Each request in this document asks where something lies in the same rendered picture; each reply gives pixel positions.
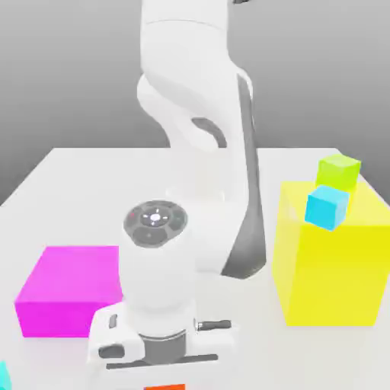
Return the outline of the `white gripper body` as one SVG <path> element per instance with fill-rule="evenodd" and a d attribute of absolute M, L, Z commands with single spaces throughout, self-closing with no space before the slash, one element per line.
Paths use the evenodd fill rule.
<path fill-rule="evenodd" d="M 176 363 L 151 365 L 143 360 L 107 363 L 101 374 L 102 388 L 215 388 L 225 365 L 217 354 L 185 356 Z"/>

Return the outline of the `small turquoise cube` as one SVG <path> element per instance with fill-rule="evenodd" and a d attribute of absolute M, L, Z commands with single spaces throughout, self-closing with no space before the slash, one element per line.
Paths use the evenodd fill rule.
<path fill-rule="evenodd" d="M 11 379 L 5 361 L 0 361 L 0 390 L 12 390 Z"/>

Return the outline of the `small cyan cube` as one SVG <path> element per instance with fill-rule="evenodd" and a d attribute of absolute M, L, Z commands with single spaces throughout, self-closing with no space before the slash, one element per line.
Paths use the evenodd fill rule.
<path fill-rule="evenodd" d="M 305 221 L 332 232 L 345 220 L 349 200 L 348 192 L 320 185 L 307 197 Z"/>

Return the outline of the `small lime green cube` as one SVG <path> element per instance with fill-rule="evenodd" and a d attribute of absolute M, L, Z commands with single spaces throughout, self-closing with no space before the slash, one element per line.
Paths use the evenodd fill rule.
<path fill-rule="evenodd" d="M 318 162 L 316 185 L 350 192 L 360 174 L 361 161 L 342 154 L 329 155 Z"/>

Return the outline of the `large magenta box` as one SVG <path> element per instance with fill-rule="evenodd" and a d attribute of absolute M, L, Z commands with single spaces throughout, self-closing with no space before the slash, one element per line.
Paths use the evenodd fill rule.
<path fill-rule="evenodd" d="M 117 246 L 49 246 L 14 301 L 29 338 L 87 338 L 94 313 L 123 294 Z"/>

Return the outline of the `large yellow box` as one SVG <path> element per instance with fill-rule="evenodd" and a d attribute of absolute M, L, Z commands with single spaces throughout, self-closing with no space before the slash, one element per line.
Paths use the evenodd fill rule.
<path fill-rule="evenodd" d="M 390 274 L 390 206 L 365 182 L 330 232 L 304 220 L 311 181 L 280 186 L 271 264 L 289 326 L 372 326 Z"/>

